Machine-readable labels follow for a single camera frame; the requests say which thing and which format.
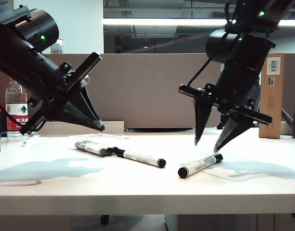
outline water bottle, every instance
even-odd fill
[[[27,94],[23,92],[22,86],[11,78],[5,91],[5,108],[20,124],[24,125],[28,122]],[[8,141],[26,141],[29,136],[22,135],[20,129],[19,125],[7,117]]]

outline robotic arm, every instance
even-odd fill
[[[13,10],[0,0],[0,71],[8,74],[31,92],[28,104],[41,108],[20,132],[31,133],[46,120],[105,129],[86,91],[86,76],[101,60],[92,53],[76,71],[64,62],[59,67],[41,53],[58,39],[53,18],[45,11],[26,6]]]
[[[208,83],[204,88],[192,88],[190,84],[198,72],[188,85],[179,87],[180,93],[194,99],[195,145],[200,140],[212,106],[221,113],[229,113],[227,124],[216,142],[215,153],[253,127],[253,121],[265,125],[272,122],[270,116],[250,110],[245,105],[254,105],[255,102],[247,95],[258,80],[270,48],[276,46],[267,39],[268,35],[278,30],[280,19],[295,4],[295,0],[238,0],[230,19],[230,2],[228,0],[225,6],[225,29],[214,31],[206,44],[208,62],[224,63],[216,85]]]

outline black marker cap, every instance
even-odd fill
[[[180,176],[180,178],[184,179],[188,176],[188,169],[186,167],[181,167],[177,173]]]
[[[122,149],[118,149],[117,147],[113,147],[113,153],[116,154],[117,156],[119,157],[123,157],[123,153],[125,152],[125,150],[122,150]]]
[[[110,153],[113,153],[113,148],[107,148],[106,150]]]
[[[164,159],[159,159],[157,161],[158,167],[165,167],[166,166],[166,161]]]
[[[216,158],[216,163],[219,163],[221,160],[223,160],[223,156],[221,154],[214,155],[214,157]]]
[[[102,149],[99,151],[99,154],[100,154],[100,155],[110,155],[111,152],[109,152],[108,150],[102,148]]]

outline table surface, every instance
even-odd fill
[[[0,215],[295,213],[295,139],[252,128],[224,146],[221,163],[186,179],[177,170],[212,155],[221,130],[197,147],[192,132],[2,140]],[[158,168],[75,149],[91,140],[164,158]]]

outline marker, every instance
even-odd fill
[[[113,153],[115,153],[118,157],[127,158],[130,160],[135,160],[138,162],[142,162],[148,165],[154,165],[157,167],[165,167],[166,161],[164,159],[155,158],[148,155],[142,155],[138,153],[132,153],[126,150],[118,149],[117,147],[113,148]]]
[[[76,142],[75,147],[80,150],[84,150],[96,155],[111,155],[112,148],[106,147],[99,143],[92,143],[90,141]]]
[[[215,163],[219,163],[221,160],[223,160],[223,157],[221,154],[212,155],[212,156],[206,157],[205,159],[191,163],[187,166],[181,167],[177,173],[180,176],[180,178],[184,179],[184,178],[186,178],[196,172],[199,172],[202,169],[205,169]]]
[[[93,142],[93,141],[82,141],[81,143],[92,143],[92,144],[95,144],[95,145],[98,145],[98,146],[101,146],[103,148],[105,148],[108,152],[110,152],[110,154],[112,154],[113,152],[113,148],[117,148],[117,147],[108,147],[106,145],[103,145],[101,143],[97,143],[97,142]]]

